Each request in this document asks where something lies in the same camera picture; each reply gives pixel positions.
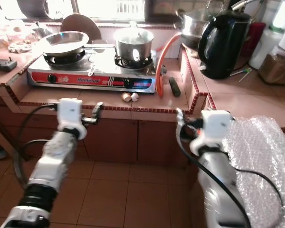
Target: bubble wrap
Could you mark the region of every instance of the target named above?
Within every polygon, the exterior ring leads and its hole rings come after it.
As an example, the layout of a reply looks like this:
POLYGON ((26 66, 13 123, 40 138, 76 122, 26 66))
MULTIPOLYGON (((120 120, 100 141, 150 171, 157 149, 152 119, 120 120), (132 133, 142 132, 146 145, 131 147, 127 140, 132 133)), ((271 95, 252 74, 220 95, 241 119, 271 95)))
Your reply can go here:
MULTIPOLYGON (((285 204, 285 135, 273 119, 256 116, 234 121, 223 145, 232 166, 266 175, 285 204)), ((280 217, 280 201, 264 179, 237 172, 237 186, 253 228, 285 228, 285 215, 278 226, 272 226, 280 217)))

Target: stove burner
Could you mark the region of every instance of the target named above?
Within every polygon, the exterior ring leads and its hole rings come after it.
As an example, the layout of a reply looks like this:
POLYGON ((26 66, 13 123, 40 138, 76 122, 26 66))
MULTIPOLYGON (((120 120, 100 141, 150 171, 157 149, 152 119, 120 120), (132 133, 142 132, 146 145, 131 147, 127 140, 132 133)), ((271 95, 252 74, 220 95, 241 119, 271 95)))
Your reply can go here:
POLYGON ((121 58, 119 55, 115 55, 115 64, 127 68, 127 69, 143 69, 148 67, 152 63, 152 56, 149 55, 146 59, 142 61, 135 62, 133 60, 128 60, 121 58))
POLYGON ((83 51, 80 53, 72 54, 68 56, 53 57, 53 56, 43 54, 43 57, 50 66, 60 66, 60 65, 67 65, 67 64, 75 63, 81 60, 85 55, 86 55, 86 52, 83 49, 83 51))

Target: cooking pot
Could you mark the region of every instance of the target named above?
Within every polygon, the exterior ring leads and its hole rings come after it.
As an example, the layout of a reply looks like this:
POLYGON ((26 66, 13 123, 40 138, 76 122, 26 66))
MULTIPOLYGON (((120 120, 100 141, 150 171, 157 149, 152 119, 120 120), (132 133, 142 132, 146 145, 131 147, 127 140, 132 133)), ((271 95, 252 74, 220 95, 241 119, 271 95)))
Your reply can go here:
POLYGON ((115 33, 117 54, 135 62, 146 59, 151 54, 153 39, 151 32, 138 28, 136 23, 130 23, 130 27, 119 29, 115 33))
POLYGON ((180 22, 174 23, 174 27, 181 31, 183 43, 197 51, 205 24, 218 15, 223 6, 223 0, 210 0, 204 9, 195 9, 189 12, 178 9, 175 13, 180 18, 180 22), (220 7, 209 7, 212 2, 219 3, 220 7))
POLYGON ((47 56, 65 57, 84 50, 89 36, 83 32, 59 32, 42 38, 38 45, 47 56))

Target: red container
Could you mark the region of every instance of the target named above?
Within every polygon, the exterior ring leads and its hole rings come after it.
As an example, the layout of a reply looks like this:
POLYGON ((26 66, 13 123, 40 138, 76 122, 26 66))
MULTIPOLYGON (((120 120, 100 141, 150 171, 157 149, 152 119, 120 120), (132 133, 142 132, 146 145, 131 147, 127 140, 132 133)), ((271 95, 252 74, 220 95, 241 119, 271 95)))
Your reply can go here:
POLYGON ((242 47, 241 56, 250 57, 255 50, 266 24, 262 22, 252 23, 249 27, 246 41, 242 47))

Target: orange hose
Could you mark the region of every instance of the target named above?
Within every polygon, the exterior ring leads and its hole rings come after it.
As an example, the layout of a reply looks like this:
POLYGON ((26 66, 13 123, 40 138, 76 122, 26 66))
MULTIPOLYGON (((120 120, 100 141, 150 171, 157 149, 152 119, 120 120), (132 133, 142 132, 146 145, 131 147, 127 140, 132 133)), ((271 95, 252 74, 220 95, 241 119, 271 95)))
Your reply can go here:
POLYGON ((178 32, 168 41, 168 43, 165 45, 165 47, 161 53, 161 56, 158 60, 158 64, 156 67, 156 74, 155 74, 155 85, 156 85, 157 94, 160 97, 163 96, 163 77, 161 75, 162 62, 163 62, 163 59, 165 58, 167 51, 169 50, 170 46, 172 45, 172 43, 174 43, 180 36, 181 36, 181 32, 178 32))

